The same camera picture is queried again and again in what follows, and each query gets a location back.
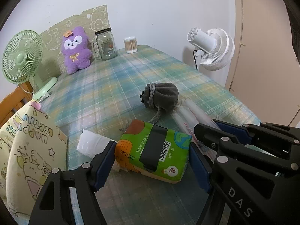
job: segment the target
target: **black cable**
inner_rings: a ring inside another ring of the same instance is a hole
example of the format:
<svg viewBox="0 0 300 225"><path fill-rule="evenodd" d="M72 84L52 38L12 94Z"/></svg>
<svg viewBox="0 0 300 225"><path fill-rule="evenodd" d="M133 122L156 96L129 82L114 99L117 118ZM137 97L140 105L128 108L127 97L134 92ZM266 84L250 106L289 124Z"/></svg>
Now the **black cable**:
<svg viewBox="0 0 300 225"><path fill-rule="evenodd" d="M196 65L196 70L198 70L197 64L196 64L195 52L197 52L197 50L194 50L194 51L193 51L193 55L194 55L194 61L195 61L195 65Z"/></svg>

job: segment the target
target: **green fan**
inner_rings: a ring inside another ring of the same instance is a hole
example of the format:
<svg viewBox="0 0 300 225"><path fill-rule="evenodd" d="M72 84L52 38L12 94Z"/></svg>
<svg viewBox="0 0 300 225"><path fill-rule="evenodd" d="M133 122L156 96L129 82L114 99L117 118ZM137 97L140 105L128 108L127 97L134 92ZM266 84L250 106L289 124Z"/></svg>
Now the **green fan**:
<svg viewBox="0 0 300 225"><path fill-rule="evenodd" d="M50 90L57 78L52 77L42 82L37 68L42 61L43 46L40 36L34 31L21 31L8 43L2 57L2 72L13 84L22 84L33 78L39 88L33 95L34 100L40 99Z"/></svg>

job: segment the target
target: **fan base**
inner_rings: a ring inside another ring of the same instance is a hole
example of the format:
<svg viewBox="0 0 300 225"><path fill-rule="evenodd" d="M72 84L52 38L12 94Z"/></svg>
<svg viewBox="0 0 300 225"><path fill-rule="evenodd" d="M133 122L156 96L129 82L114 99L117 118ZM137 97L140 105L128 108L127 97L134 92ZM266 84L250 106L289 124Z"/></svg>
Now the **fan base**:
<svg viewBox="0 0 300 225"><path fill-rule="evenodd" d="M46 92L48 92L55 85L56 82L57 82L57 78L55 77L46 80L45 85L37 93L34 93L33 99L36 101L40 99Z"/></svg>

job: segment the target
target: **black tape strip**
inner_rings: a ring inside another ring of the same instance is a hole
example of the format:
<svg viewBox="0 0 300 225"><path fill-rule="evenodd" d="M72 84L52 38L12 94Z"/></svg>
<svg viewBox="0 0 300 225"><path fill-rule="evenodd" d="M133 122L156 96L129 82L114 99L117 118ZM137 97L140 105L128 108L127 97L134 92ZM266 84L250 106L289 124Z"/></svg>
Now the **black tape strip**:
<svg viewBox="0 0 300 225"><path fill-rule="evenodd" d="M148 172L155 172L161 151L165 143L168 129L153 125L139 161Z"/></svg>

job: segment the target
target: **purple plush toy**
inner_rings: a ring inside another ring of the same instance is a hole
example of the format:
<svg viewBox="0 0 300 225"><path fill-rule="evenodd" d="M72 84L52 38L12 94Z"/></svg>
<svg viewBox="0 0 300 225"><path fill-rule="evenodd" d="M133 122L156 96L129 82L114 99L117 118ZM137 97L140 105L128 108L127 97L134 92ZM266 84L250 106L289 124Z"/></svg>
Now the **purple plush toy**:
<svg viewBox="0 0 300 225"><path fill-rule="evenodd" d="M91 65L92 51L88 49L88 36L83 27L78 26L72 30L73 34L62 37L61 52L64 54L64 64L67 73L75 73Z"/></svg>

